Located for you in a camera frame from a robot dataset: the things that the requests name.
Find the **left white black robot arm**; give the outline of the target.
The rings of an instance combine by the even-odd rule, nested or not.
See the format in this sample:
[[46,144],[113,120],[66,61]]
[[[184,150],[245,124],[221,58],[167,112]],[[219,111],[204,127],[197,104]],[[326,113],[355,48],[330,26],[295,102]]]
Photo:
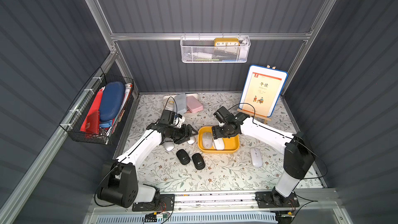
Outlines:
[[140,184],[137,170],[151,152],[165,143],[183,144],[193,141],[199,132],[184,117],[176,112],[164,110],[161,117],[145,129],[142,137],[115,160],[104,164],[103,179],[93,199],[108,202],[108,206],[129,208],[134,203],[159,203],[159,191],[155,186]]

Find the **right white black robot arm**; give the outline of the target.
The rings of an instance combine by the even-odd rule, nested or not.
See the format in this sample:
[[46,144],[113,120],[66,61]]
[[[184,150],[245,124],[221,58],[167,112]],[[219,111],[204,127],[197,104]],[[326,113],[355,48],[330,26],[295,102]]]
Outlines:
[[212,127],[214,139],[233,138],[243,134],[265,143],[284,156],[284,172],[272,189],[272,199],[288,199],[305,178],[316,157],[311,148],[305,145],[304,134],[280,131],[245,113],[234,115],[225,107],[219,108],[213,115],[219,122]]

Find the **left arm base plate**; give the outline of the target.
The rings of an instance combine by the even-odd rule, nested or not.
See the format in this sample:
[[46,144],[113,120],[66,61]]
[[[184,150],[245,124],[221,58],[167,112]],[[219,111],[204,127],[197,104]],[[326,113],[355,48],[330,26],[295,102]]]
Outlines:
[[134,203],[132,206],[133,212],[161,212],[172,211],[175,205],[174,194],[160,194],[154,197],[154,200],[149,203]]

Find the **grey mouse row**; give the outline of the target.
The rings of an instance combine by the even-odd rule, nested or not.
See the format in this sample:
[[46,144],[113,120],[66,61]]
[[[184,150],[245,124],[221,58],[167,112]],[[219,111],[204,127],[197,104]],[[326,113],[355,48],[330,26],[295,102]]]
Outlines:
[[213,138],[211,132],[204,132],[202,134],[202,145],[204,149],[211,149],[213,145]]

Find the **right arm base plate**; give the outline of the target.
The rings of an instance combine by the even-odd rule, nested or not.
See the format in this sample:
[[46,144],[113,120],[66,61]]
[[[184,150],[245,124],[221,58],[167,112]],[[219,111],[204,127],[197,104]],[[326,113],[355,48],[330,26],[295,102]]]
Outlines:
[[258,191],[255,193],[258,208],[292,208],[300,206],[297,195],[293,191],[288,197],[284,197],[276,191]]

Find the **white mouse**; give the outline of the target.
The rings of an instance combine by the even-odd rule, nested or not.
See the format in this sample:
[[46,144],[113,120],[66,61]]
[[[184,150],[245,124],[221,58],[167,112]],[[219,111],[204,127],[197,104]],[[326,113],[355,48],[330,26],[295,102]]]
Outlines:
[[223,138],[213,139],[212,146],[215,150],[224,150],[225,144]]
[[263,165],[262,155],[258,148],[250,149],[251,161],[254,167],[260,168]]

